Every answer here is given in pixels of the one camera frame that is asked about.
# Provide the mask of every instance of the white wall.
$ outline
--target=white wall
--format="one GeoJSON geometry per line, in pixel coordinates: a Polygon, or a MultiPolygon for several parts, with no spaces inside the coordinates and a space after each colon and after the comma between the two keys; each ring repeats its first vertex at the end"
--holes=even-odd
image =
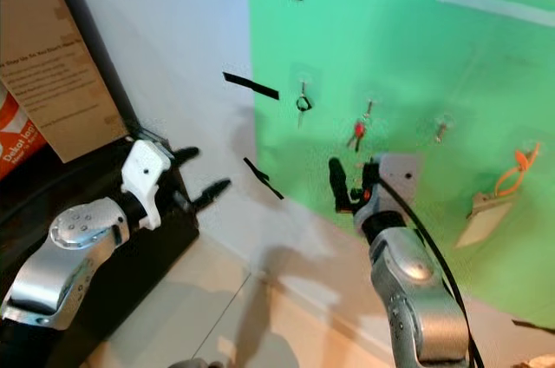
{"type": "MultiPolygon", "coordinates": [[[[200,215],[201,230],[390,358],[388,323],[368,282],[368,248],[306,208],[279,201],[242,161],[256,160],[253,97],[221,73],[251,76],[248,0],[84,1],[142,124],[175,148],[202,149],[182,168],[192,197],[215,179],[232,178],[232,190],[200,215]]],[[[535,348],[507,347],[497,326],[480,325],[477,336],[505,349],[510,362],[549,350],[548,339],[536,337],[535,348]]]]}

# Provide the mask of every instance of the white floor tile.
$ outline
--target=white floor tile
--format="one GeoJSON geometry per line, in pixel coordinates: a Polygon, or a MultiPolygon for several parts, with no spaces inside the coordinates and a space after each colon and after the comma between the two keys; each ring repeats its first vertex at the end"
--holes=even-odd
{"type": "Polygon", "coordinates": [[[197,357],[218,360],[228,368],[388,366],[253,276],[197,357]]]}
{"type": "Polygon", "coordinates": [[[190,358],[247,277],[241,260],[201,236],[93,352],[90,368],[167,368],[190,358]]]}

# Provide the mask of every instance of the robotic arm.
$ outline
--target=robotic arm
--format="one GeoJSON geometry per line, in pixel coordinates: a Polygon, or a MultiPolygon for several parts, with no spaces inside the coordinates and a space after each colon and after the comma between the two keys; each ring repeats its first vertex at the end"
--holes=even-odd
{"type": "Polygon", "coordinates": [[[45,366],[71,325],[98,268],[142,228],[154,230],[179,200],[187,212],[208,206],[231,184],[219,181],[193,202],[167,171],[199,153],[176,153],[152,141],[134,143],[121,170],[121,193],[59,214],[49,236],[23,264],[2,303],[0,365],[45,366]]]}
{"type": "Polygon", "coordinates": [[[420,160],[383,154],[364,165],[362,189],[350,192],[338,159],[330,160],[330,185],[338,213],[354,215],[370,245],[372,284],[388,314],[395,363],[401,368],[467,368],[469,331],[463,311],[443,284],[417,232],[406,226],[401,205],[379,184],[388,181],[404,199],[414,197],[420,160]]]}

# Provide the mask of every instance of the keychain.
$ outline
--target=keychain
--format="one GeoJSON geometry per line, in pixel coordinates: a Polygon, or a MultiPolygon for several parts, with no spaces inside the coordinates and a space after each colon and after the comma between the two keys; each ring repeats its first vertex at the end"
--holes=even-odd
{"type": "Polygon", "coordinates": [[[508,170],[497,180],[497,183],[495,184],[495,189],[493,190],[494,197],[498,198],[498,197],[508,196],[509,194],[513,194],[514,192],[517,191],[520,184],[524,180],[524,174],[530,169],[530,167],[536,161],[536,157],[538,156],[538,151],[539,151],[539,143],[536,144],[536,147],[534,148],[534,150],[528,153],[523,153],[518,149],[516,150],[516,152],[514,153],[514,157],[519,165],[508,170]],[[517,180],[509,188],[506,188],[505,190],[501,190],[501,185],[513,174],[518,174],[517,180]]]}
{"type": "Polygon", "coordinates": [[[355,122],[355,131],[353,133],[353,136],[350,138],[349,142],[347,142],[347,147],[349,148],[353,148],[353,146],[355,147],[355,151],[358,153],[358,150],[361,146],[361,139],[366,135],[366,124],[368,122],[368,119],[370,118],[370,111],[372,110],[372,101],[369,101],[368,104],[368,109],[366,110],[366,113],[364,114],[364,116],[362,117],[362,120],[357,120],[355,122]]]}
{"type": "Polygon", "coordinates": [[[304,85],[305,85],[305,83],[303,82],[303,87],[301,88],[301,95],[297,99],[298,127],[299,128],[301,128],[301,121],[303,120],[304,112],[306,112],[307,110],[312,109],[312,105],[310,105],[308,97],[306,97],[306,95],[304,94],[304,85]]]}

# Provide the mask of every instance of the green screen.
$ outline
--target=green screen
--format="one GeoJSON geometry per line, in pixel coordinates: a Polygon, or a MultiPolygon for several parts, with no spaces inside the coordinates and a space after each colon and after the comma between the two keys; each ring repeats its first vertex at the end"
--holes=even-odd
{"type": "MultiPolygon", "coordinates": [[[[555,10],[555,0],[507,0],[555,10]]],[[[463,290],[555,325],[555,29],[436,0],[250,0],[258,166],[284,195],[354,235],[337,215],[328,159],[355,186],[383,151],[424,155],[415,210],[463,290]],[[298,127],[301,80],[313,109],[298,127]],[[375,100],[361,150],[346,147],[375,100]],[[437,118],[454,126],[434,142],[437,118]],[[543,145],[519,198],[485,241],[455,249],[472,197],[492,192],[515,149],[543,145]]]]}

